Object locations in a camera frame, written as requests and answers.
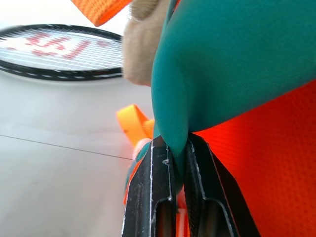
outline racket strings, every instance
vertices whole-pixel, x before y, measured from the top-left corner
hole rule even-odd
[[[27,49],[25,45],[25,42],[28,42],[27,39],[40,34],[50,35],[50,37],[41,37],[38,40],[40,46],[29,47],[32,51],[15,49],[17,44],[24,44]],[[119,40],[88,34],[80,30],[62,29],[33,29],[7,34],[6,38],[0,39],[0,59],[23,66],[50,70],[81,71],[122,67],[122,45]],[[1,42],[4,41],[12,42],[12,46],[3,47]],[[52,47],[48,49],[55,49],[58,43],[75,45],[71,45],[71,50],[66,49],[66,54],[63,54],[64,50],[56,54],[54,53],[56,49],[52,53],[49,53],[49,50],[43,53],[43,45],[49,43]]]

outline green fabric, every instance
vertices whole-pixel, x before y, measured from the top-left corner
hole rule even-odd
[[[247,112],[316,76],[315,0],[181,0],[152,78],[155,137],[183,177],[188,132]]]

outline orange mesh fabric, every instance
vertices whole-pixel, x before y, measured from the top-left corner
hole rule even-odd
[[[95,26],[101,26],[118,14],[131,0],[72,0]]]
[[[198,134],[238,181],[262,237],[316,236],[316,81]]]

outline gray floor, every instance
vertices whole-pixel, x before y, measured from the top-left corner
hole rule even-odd
[[[52,18],[25,2],[0,0],[0,26],[35,12]],[[120,236],[132,147],[116,111],[133,103],[153,117],[150,89],[123,79],[54,83],[0,72],[0,237]]]

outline beige fabric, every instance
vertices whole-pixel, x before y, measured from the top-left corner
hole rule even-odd
[[[130,82],[151,85],[152,68],[170,0],[134,0],[123,34],[123,73]]]

